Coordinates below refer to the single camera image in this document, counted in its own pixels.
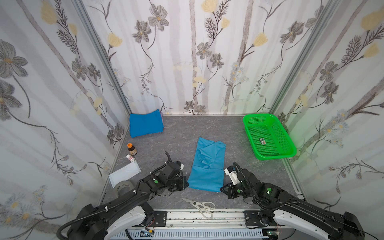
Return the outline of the teal t-shirt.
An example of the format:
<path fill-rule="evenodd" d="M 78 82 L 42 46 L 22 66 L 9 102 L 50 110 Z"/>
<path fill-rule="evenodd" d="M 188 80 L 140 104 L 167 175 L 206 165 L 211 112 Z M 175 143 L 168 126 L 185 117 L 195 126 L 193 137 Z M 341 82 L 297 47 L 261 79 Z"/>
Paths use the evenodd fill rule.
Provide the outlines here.
<path fill-rule="evenodd" d="M 188 178 L 189 187 L 196 190 L 216 192 L 224 184 L 226 144 L 199 138 L 192 170 Z"/>

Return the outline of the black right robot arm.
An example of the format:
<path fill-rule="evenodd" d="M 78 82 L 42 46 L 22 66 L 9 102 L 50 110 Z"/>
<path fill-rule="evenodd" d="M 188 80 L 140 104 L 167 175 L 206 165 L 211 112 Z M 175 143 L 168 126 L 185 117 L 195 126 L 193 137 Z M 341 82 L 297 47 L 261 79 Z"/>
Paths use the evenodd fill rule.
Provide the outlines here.
<path fill-rule="evenodd" d="M 364 231 L 352 213 L 339 214 L 321 209 L 274 184 L 261 182 L 236 162 L 224 168 L 224 173 L 231 181 L 222 186 L 220 191 L 229 199 L 249 199 L 249 205 L 258 206 L 260 210 L 257 220 L 260 227 L 274 222 L 318 240 L 363 240 L 367 236 L 377 238 Z"/>

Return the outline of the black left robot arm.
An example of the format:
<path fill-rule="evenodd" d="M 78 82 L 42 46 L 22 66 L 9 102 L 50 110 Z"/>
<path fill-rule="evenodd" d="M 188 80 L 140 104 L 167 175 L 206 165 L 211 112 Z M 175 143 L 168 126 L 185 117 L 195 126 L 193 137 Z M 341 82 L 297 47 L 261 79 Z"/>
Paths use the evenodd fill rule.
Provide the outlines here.
<path fill-rule="evenodd" d="M 117 233 L 154 219 L 154 210 L 149 201 L 164 191 L 179 192 L 189 184 L 183 173 L 183 164 L 171 158 L 136 186 L 117 199 L 94 207 L 89 204 L 81 209 L 76 219 L 65 223 L 57 230 L 60 240 L 108 240 Z"/>

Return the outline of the small white pill bottle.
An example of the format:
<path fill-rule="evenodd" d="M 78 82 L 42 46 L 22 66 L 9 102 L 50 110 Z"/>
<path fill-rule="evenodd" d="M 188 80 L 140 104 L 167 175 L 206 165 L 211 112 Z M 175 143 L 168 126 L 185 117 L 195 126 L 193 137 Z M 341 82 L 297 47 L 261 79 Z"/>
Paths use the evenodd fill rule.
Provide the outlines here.
<path fill-rule="evenodd" d="M 131 155 L 126 155 L 126 158 L 130 161 L 130 162 L 134 162 L 135 161 L 135 158 Z"/>

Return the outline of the white paper sheet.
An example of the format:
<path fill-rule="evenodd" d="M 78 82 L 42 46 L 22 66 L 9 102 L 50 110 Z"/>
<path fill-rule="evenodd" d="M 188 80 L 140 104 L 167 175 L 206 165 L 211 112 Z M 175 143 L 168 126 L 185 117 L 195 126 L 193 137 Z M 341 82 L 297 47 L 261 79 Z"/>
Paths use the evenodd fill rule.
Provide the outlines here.
<path fill-rule="evenodd" d="M 136 161 L 129 163 L 125 167 L 109 174 L 109 180 L 114 188 L 118 183 L 131 179 L 141 172 Z"/>

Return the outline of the clear tape roll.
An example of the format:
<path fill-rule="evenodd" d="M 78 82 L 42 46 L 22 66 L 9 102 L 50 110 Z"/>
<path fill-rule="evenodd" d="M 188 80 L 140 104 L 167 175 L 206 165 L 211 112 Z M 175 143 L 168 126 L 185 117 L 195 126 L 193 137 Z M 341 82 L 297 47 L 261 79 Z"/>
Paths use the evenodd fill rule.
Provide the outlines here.
<path fill-rule="evenodd" d="M 129 180 L 126 180 L 116 184 L 113 188 L 113 192 L 116 197 L 120 197 L 128 193 L 129 191 L 133 190 L 134 188 L 135 186 L 133 185 L 133 183 Z"/>

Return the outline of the brown bottle orange cap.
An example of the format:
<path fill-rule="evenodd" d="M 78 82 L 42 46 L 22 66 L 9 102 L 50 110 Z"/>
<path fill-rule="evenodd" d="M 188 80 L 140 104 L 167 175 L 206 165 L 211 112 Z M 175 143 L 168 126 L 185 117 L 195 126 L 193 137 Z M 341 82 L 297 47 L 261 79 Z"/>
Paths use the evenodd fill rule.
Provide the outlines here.
<path fill-rule="evenodd" d="M 138 153 L 136 147 L 132 143 L 128 143 L 127 148 L 131 156 L 135 156 Z"/>

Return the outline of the green plastic basket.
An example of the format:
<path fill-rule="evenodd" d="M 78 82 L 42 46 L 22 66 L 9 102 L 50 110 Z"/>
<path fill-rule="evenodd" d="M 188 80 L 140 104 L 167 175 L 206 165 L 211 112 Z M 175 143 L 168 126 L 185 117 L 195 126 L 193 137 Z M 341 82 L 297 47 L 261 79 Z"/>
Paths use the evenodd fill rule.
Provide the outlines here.
<path fill-rule="evenodd" d="M 297 148 L 287 131 L 272 114 L 249 114 L 243 117 L 245 132 L 255 157 L 260 161 L 291 158 L 297 154 Z"/>

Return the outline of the folded blue t-shirt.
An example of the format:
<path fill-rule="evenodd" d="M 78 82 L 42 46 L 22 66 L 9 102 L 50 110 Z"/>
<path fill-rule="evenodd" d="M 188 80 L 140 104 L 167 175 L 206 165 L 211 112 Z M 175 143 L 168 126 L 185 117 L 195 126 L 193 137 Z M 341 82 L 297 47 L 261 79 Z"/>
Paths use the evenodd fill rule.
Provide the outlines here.
<path fill-rule="evenodd" d="M 130 115 L 130 136 L 132 138 L 162 133 L 163 131 L 163 117 L 159 110 L 144 115 Z"/>

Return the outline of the white handled scissors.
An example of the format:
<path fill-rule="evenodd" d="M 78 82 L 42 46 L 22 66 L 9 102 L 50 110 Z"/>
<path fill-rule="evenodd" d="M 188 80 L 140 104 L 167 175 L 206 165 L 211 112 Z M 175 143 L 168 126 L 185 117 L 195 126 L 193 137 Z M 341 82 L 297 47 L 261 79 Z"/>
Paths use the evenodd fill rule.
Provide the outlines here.
<path fill-rule="evenodd" d="M 213 202 L 198 202 L 185 198 L 181 198 L 186 203 L 196 208 L 205 219 L 213 218 L 213 211 L 216 209 L 216 205 Z"/>

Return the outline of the black rail bracket right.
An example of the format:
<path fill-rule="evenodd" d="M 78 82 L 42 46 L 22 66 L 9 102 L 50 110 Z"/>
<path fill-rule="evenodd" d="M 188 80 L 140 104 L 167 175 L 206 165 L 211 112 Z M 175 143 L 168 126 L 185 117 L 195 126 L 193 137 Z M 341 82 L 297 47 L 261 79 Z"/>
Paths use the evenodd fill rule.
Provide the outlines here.
<path fill-rule="evenodd" d="M 261 217 L 259 212 L 260 211 L 257 211 L 257 210 L 244 211 L 246 227 L 261 228 L 263 226 L 263 224 L 261 223 Z"/>

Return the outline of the black rail bracket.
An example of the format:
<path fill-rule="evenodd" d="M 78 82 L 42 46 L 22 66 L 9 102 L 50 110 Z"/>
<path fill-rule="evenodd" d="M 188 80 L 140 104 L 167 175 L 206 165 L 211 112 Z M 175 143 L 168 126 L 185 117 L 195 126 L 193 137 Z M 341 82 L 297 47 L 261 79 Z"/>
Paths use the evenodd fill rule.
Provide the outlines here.
<path fill-rule="evenodd" d="M 153 214 L 153 221 L 149 227 L 165 227 L 167 223 L 167 211 L 155 211 Z"/>
<path fill-rule="evenodd" d="M 257 211 L 257 210 L 244 211 L 246 227 L 261 228 L 263 226 L 263 224 L 261 223 L 261 217 L 259 212 L 260 211 Z"/>

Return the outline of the black rail bracket left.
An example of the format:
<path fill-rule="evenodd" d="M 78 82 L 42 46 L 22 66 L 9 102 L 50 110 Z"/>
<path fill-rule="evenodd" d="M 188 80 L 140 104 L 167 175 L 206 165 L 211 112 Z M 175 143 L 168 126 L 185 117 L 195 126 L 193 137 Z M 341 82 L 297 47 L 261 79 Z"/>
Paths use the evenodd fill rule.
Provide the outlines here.
<path fill-rule="evenodd" d="M 167 223 L 167 211 L 155 211 L 153 214 L 153 221 L 149 227 L 165 227 Z"/>

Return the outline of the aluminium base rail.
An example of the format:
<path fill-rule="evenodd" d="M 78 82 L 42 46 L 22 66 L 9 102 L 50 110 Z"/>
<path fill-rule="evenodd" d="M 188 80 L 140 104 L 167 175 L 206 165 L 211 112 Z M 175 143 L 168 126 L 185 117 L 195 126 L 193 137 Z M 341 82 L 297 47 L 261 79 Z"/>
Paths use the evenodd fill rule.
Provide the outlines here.
<path fill-rule="evenodd" d="M 198 210 L 167 211 L 165 227 L 149 224 L 131 226 L 108 240 L 311 240 L 312 236 L 272 222 L 261 228 L 248 228 L 244 211 L 218 209 L 212 219 L 205 219 Z"/>

